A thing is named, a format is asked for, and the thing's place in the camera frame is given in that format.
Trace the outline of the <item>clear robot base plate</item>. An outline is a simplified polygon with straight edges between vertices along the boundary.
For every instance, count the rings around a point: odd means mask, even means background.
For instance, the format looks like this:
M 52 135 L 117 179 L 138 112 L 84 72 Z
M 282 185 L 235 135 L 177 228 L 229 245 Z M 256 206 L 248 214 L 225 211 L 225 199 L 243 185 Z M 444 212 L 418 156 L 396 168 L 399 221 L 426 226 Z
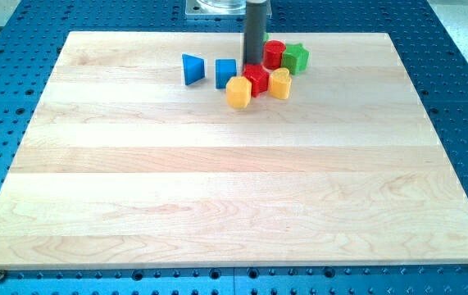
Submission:
M 187 20 L 243 18 L 246 4 L 246 0 L 185 0 L 185 18 Z

